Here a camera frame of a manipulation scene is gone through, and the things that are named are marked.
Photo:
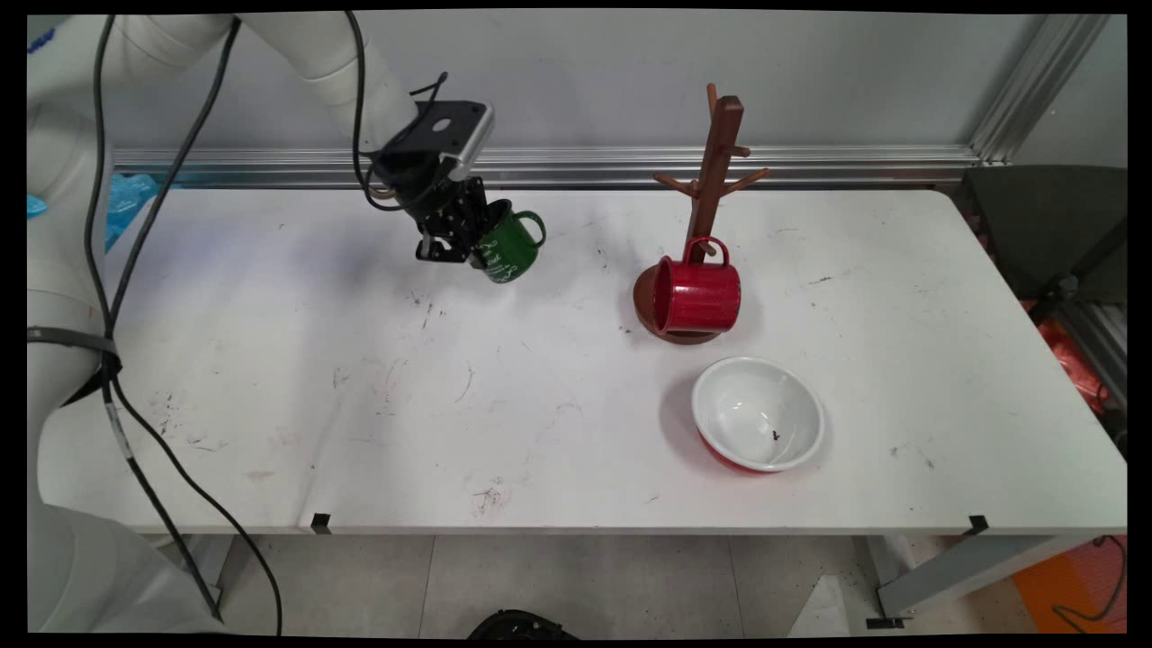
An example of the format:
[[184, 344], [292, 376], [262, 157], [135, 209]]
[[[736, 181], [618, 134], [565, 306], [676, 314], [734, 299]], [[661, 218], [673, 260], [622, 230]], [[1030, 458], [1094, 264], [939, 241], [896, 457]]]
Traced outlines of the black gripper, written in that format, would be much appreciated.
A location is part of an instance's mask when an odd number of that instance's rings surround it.
[[470, 263], [472, 246], [491, 229], [487, 193], [482, 178], [450, 178], [455, 160], [431, 152], [369, 155], [369, 204], [382, 212], [404, 212], [419, 229], [415, 258]]

